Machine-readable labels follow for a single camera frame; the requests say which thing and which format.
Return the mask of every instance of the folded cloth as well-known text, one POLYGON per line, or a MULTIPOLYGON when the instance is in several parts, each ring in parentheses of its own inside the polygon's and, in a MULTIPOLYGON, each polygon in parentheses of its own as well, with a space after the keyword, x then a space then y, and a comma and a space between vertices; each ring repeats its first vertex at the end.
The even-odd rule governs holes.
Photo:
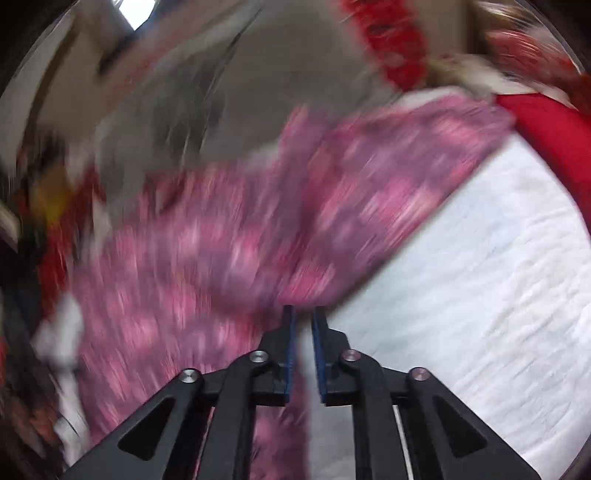
POLYGON ((591 232, 591 123, 572 108, 540 94, 499 95, 516 129, 573 196, 591 232))
MULTIPOLYGON (((265 167, 209 165, 151 182, 73 282, 93 443, 182 368, 224 368, 253 349, 282 304, 341 299, 511 125, 503 109, 461 95, 341 122, 303 108, 265 167)), ((288 407, 257 410, 251 478, 306 476, 295 383, 288 407)))

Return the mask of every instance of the white sheet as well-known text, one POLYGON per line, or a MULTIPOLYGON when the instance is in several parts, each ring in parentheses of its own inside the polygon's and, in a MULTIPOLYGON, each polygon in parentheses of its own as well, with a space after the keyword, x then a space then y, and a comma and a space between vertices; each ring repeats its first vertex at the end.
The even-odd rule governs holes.
MULTIPOLYGON (((329 325, 385 367, 432 370, 543 480, 591 432, 591 246, 576 205, 517 134, 329 325)), ((352 479, 350 410, 320 405, 308 330, 300 356, 310 478, 352 479)))

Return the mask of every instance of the black object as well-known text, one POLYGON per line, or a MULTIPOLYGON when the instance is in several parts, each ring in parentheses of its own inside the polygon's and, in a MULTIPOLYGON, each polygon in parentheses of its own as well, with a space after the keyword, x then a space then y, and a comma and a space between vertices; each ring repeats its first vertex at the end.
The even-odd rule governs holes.
MULTIPOLYGON (((197 480, 248 479, 256 405, 289 401, 295 319, 285 307, 281 326, 224 370, 183 370, 63 480, 190 479, 204 437, 197 480)), ((426 369, 403 374, 351 350, 322 308, 312 327, 323 402, 353 408, 357 480, 539 480, 426 369)))

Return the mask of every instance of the pink blanket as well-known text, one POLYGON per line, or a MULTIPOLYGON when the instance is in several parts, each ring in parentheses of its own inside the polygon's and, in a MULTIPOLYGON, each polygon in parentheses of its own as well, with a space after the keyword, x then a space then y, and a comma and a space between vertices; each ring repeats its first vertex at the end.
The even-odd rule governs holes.
MULTIPOLYGON (((253 349, 283 304, 341 299, 511 127, 501 108, 461 96, 341 122, 299 109, 271 166, 210 165, 150 183, 74 278, 93 442, 182 368, 224 368, 253 349)), ((251 478, 305 477, 297 379, 292 398, 258 409, 251 478)))

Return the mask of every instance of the gray fabric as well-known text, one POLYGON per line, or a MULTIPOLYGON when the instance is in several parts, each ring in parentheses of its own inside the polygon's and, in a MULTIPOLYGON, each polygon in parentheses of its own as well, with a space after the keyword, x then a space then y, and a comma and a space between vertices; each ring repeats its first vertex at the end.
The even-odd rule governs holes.
POLYGON ((234 160, 272 142, 298 105, 340 115, 390 101, 394 90, 353 36, 328 3, 251 1, 172 51, 99 127, 111 213, 145 173, 234 160))

